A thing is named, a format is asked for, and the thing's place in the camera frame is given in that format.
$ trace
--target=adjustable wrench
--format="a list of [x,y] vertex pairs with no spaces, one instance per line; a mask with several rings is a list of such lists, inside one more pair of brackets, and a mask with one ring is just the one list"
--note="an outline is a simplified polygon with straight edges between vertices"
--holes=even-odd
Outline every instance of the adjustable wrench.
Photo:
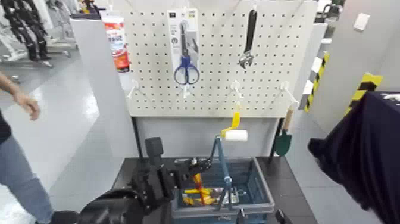
[[251,55],[251,46],[253,44],[255,22],[257,20],[257,11],[251,10],[249,13],[249,24],[247,26],[247,38],[245,52],[239,59],[239,64],[242,68],[246,68],[246,65],[251,66],[254,56]]

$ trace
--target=paint roller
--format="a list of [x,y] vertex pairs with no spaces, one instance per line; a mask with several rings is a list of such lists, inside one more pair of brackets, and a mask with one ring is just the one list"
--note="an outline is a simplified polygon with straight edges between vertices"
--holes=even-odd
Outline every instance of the paint roller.
[[247,141],[247,130],[236,130],[240,124],[240,112],[235,112],[232,118],[232,125],[221,131],[225,141]]

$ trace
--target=white pegboard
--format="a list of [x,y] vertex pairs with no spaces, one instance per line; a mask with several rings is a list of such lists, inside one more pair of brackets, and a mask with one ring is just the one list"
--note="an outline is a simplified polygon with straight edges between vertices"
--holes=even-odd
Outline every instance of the white pegboard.
[[[257,24],[252,46],[253,65],[238,65],[248,14],[254,1],[192,0],[190,4],[158,0],[115,1],[125,19],[130,77],[139,90],[128,100],[132,116],[231,117],[236,92],[243,93],[242,117],[284,117],[302,66],[317,10],[315,1],[257,1]],[[173,78],[167,10],[187,6],[199,13],[201,77],[186,99]]]

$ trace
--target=scissors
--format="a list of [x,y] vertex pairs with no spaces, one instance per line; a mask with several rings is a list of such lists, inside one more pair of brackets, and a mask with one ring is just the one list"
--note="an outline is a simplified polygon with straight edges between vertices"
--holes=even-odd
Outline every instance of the scissors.
[[[190,61],[189,51],[186,47],[185,29],[183,24],[180,24],[180,38],[182,44],[182,55],[180,56],[180,65],[174,72],[174,79],[180,85],[194,84],[200,78],[200,73],[197,68]],[[178,79],[178,76],[184,75],[184,81]]]

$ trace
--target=scissors blade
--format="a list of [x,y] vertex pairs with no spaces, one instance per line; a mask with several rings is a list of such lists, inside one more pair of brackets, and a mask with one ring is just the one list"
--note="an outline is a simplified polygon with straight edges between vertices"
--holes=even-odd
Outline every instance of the scissors blade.
[[183,23],[180,24],[180,39],[182,45],[182,55],[184,57],[189,56],[188,48],[186,47],[186,36],[185,36],[185,28],[183,27]]

